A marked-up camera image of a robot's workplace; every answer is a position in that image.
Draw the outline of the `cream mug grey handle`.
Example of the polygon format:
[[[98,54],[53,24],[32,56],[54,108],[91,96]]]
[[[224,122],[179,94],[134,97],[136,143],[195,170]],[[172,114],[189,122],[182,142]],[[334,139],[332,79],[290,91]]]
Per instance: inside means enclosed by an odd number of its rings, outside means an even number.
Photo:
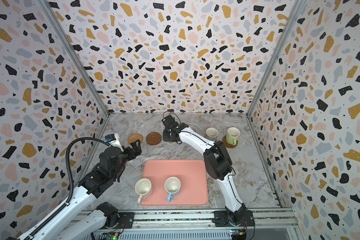
[[[217,137],[219,135],[219,131],[216,128],[207,128],[205,131],[205,138],[215,142],[217,140]]]

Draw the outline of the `aluminium mounting rail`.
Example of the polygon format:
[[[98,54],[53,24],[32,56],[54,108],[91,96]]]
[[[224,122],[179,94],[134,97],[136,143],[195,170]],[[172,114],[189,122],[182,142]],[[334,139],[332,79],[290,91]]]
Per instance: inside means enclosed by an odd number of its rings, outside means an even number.
[[[247,240],[302,240],[297,219],[291,209],[249,209],[253,212],[253,227],[216,227],[214,211],[202,210],[140,210],[134,212],[131,229],[99,229],[81,240],[105,240],[105,233],[122,232],[119,240],[231,240],[231,230],[246,230]],[[68,226],[87,217],[82,211]]]

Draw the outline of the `circuit board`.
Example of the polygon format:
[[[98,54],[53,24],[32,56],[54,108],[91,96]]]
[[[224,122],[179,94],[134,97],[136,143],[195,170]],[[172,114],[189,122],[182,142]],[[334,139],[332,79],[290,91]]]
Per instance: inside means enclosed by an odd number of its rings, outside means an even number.
[[[231,230],[232,240],[246,240],[247,231],[246,230]]]
[[[105,240],[118,240],[122,232],[108,232],[105,233]]]

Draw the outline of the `light green mug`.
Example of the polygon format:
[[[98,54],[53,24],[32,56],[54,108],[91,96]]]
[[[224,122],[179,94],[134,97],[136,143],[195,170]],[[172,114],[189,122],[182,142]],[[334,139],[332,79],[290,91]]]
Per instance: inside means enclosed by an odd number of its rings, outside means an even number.
[[[232,146],[236,146],[237,143],[238,143],[238,139],[240,137],[240,130],[235,128],[235,127],[231,127],[231,128],[228,128],[227,130],[227,134],[226,134],[226,142],[227,144],[229,145],[232,145]]]

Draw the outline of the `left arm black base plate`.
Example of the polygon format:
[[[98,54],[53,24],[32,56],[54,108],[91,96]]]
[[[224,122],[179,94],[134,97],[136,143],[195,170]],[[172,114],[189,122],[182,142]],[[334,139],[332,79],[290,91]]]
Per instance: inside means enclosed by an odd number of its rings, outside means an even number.
[[[131,229],[134,223],[134,212],[111,213],[105,216],[105,224],[100,229]]]

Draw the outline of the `pink rectangular tray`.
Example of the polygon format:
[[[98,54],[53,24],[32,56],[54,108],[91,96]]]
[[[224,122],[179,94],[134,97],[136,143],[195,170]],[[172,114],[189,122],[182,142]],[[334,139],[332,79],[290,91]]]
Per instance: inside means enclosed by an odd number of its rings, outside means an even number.
[[[165,181],[176,177],[180,193],[170,202]],[[203,206],[208,203],[207,173],[202,160],[149,160],[143,178],[152,183],[152,195],[141,198],[142,206]]]

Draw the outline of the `dark brown wooden coaster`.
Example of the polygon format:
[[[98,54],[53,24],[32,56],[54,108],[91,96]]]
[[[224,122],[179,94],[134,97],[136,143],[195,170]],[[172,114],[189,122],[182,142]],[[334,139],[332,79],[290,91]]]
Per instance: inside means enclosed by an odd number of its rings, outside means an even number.
[[[146,142],[151,146],[158,145],[161,141],[162,136],[158,132],[151,132],[146,136]]]

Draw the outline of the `woven rattan coaster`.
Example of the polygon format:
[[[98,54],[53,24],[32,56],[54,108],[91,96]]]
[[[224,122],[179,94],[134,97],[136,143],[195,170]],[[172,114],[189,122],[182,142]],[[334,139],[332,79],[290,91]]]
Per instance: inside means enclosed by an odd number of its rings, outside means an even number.
[[[141,134],[132,134],[128,137],[128,144],[130,145],[131,143],[136,142],[137,140],[139,140],[140,142],[143,142],[144,137]]]

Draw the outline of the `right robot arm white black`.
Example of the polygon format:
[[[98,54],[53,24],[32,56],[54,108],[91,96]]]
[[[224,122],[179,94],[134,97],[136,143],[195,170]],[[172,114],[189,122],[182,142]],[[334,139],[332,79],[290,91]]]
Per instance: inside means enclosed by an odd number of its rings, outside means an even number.
[[[213,142],[195,133],[187,124],[175,120],[163,119],[165,142],[185,143],[193,147],[204,157],[208,175],[219,185],[225,200],[227,215],[218,217],[216,224],[224,226],[245,226],[254,223],[252,212],[239,197],[234,184],[236,174],[229,153],[221,141]]]

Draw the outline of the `right circuit board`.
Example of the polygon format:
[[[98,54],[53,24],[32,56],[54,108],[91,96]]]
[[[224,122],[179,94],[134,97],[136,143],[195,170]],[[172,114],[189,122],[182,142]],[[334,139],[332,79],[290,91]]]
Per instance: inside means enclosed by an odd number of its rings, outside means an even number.
[[[231,230],[232,240],[246,240],[247,231],[246,230]]]

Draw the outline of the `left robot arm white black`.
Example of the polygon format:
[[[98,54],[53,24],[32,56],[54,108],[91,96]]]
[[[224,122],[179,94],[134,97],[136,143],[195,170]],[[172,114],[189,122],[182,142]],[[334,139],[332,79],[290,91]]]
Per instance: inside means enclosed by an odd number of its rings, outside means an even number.
[[[115,182],[120,182],[127,162],[142,153],[141,141],[136,140],[125,148],[120,144],[117,134],[107,135],[102,142],[107,148],[100,154],[99,163],[75,186],[70,151],[75,143],[84,140],[86,138],[72,141],[66,151],[70,186],[68,197],[42,221],[21,234],[18,237],[20,240],[80,240],[103,227],[113,228],[121,224],[122,218],[118,209],[105,202],[83,220],[71,227],[68,226],[85,207],[98,199]]]

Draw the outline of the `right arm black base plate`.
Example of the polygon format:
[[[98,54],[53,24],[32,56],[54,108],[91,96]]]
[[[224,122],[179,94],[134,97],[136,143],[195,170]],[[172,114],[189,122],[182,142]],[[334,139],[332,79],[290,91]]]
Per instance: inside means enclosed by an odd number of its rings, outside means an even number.
[[[253,212],[250,210],[236,211],[232,213],[229,210],[214,211],[212,219],[216,227],[253,227],[255,220]]]

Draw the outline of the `left circuit board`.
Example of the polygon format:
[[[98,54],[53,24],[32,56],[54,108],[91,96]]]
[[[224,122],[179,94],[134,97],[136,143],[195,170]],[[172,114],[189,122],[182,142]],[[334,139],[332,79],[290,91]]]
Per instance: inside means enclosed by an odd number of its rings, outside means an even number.
[[[108,232],[105,233],[105,240],[118,240],[122,232]]]

